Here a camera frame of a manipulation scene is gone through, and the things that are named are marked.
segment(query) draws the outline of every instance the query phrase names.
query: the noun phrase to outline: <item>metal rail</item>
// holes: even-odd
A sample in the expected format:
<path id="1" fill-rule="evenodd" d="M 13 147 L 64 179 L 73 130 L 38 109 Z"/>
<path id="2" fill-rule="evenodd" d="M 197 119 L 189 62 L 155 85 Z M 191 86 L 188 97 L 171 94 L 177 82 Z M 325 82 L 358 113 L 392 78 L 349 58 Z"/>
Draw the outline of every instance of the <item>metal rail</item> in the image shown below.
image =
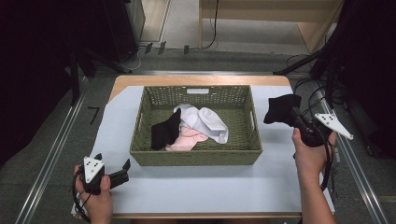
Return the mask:
<path id="1" fill-rule="evenodd" d="M 67 136 L 69 135 L 70 130 L 73 127 L 74 121 L 76 120 L 82 102 L 84 101 L 85 92 L 88 89 L 89 80 L 84 77 L 81 81 L 81 84 L 81 95 L 76 101 L 76 104 L 70 107 L 66 119 L 64 120 L 64 123 L 61 127 L 61 130 L 58 132 L 58 135 L 56 136 L 56 139 L 52 144 L 49 155 L 44 161 L 44 164 L 41 168 L 40 173 L 38 174 L 37 179 L 35 180 L 35 183 L 29 190 L 29 194 L 26 198 L 23 208 L 18 215 L 17 220 L 15 221 L 16 224 L 30 223 L 30 221 L 32 220 L 35 209 L 37 208 L 41 196 L 43 195 L 44 190 L 50 180 L 53 169 L 59 159 L 59 156 L 61 155 L 62 149 L 64 148 L 64 143 L 67 139 Z"/>
<path id="2" fill-rule="evenodd" d="M 322 91 L 318 91 L 318 98 L 323 97 Z M 322 100 L 321 105 L 325 110 L 325 113 L 335 114 L 335 111 L 331 111 L 327 103 Z M 358 158 L 356 157 L 352 146 L 349 144 L 348 140 L 342 136 L 341 134 L 337 134 L 337 141 L 339 144 L 339 148 L 344 154 L 346 159 L 346 163 L 350 169 L 350 173 L 352 173 L 353 178 L 355 179 L 356 185 L 358 186 L 359 191 L 361 192 L 361 197 L 366 203 L 367 210 L 370 213 L 370 216 L 373 219 L 373 222 L 376 224 L 388 224 L 389 221 L 381 207 L 381 204 L 375 194 L 375 191 L 371 187 L 369 180 L 367 179 L 363 169 L 361 168 L 361 164 L 359 163 Z"/>

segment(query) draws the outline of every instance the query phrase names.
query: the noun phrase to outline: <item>basket handle hole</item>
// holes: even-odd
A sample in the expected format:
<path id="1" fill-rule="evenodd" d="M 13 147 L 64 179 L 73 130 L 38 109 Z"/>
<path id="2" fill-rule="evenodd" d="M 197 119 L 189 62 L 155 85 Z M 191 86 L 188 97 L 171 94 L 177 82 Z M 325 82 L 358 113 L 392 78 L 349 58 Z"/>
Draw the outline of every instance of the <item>basket handle hole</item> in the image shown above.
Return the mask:
<path id="1" fill-rule="evenodd" d="M 209 94 L 209 89 L 187 89 L 187 94 Z"/>
<path id="2" fill-rule="evenodd" d="M 252 111 L 250 111 L 249 115 L 250 115 L 250 124 L 251 124 L 251 129 L 252 129 L 252 130 L 256 130 L 256 127 L 254 126 L 253 112 L 252 112 Z"/>
<path id="3" fill-rule="evenodd" d="M 143 122 L 143 117 L 144 117 L 144 113 L 140 114 L 140 119 L 139 119 L 139 126 L 137 126 L 137 130 L 140 131 L 140 126 L 142 126 L 142 122 Z"/>

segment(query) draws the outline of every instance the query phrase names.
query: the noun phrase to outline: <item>wicker basket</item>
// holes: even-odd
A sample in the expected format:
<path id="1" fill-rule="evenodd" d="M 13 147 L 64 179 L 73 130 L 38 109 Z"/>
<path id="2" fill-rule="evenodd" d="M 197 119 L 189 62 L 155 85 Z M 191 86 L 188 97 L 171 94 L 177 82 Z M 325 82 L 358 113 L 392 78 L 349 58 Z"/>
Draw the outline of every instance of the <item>wicker basket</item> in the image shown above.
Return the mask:
<path id="1" fill-rule="evenodd" d="M 191 104 L 215 111 L 229 129 L 226 144 L 212 139 L 191 151 L 151 149 L 151 126 L 167 120 L 173 108 Z M 131 155 L 141 166 L 251 165 L 262 153 L 249 86 L 167 86 L 143 89 Z"/>

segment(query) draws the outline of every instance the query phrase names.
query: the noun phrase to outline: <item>person's left hand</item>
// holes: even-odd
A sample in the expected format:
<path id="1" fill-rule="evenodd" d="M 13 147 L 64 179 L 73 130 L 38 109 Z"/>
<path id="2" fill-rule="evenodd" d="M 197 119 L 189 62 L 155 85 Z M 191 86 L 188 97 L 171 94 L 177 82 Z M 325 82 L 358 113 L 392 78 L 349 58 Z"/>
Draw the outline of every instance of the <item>person's left hand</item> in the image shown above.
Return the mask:
<path id="1" fill-rule="evenodd" d="M 78 171 L 78 165 L 75 167 L 75 173 Z M 76 190 L 80 194 L 80 198 L 84 207 L 88 211 L 88 216 L 92 224 L 111 223 L 113 216 L 113 200 L 110 193 L 110 177 L 104 175 L 100 182 L 101 193 L 99 195 L 91 195 L 84 191 L 80 175 L 76 180 Z"/>

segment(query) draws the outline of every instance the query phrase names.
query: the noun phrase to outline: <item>human hand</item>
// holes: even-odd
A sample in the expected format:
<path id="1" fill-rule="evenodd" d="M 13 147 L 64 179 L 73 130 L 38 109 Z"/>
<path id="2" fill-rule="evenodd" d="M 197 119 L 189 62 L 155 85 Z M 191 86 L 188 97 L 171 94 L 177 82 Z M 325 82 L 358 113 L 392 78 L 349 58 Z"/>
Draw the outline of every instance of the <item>human hand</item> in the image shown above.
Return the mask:
<path id="1" fill-rule="evenodd" d="M 293 130 L 293 136 L 291 139 L 293 140 L 296 149 L 295 162 L 299 176 L 303 175 L 309 176 L 310 178 L 318 178 L 319 173 L 327 161 L 325 146 L 308 147 L 301 140 L 301 133 L 297 128 Z M 331 146 L 329 146 L 329 148 L 335 145 L 335 141 L 335 133 L 330 134 L 329 142 Z"/>
<path id="2" fill-rule="evenodd" d="M 75 173 L 78 171 L 78 165 L 75 167 Z M 76 190 L 79 192 L 84 207 L 88 211 L 92 224 L 111 223 L 113 216 L 113 200 L 110 193 L 110 177 L 104 175 L 100 183 L 101 193 L 91 195 L 84 191 L 80 175 L 76 180 Z"/>

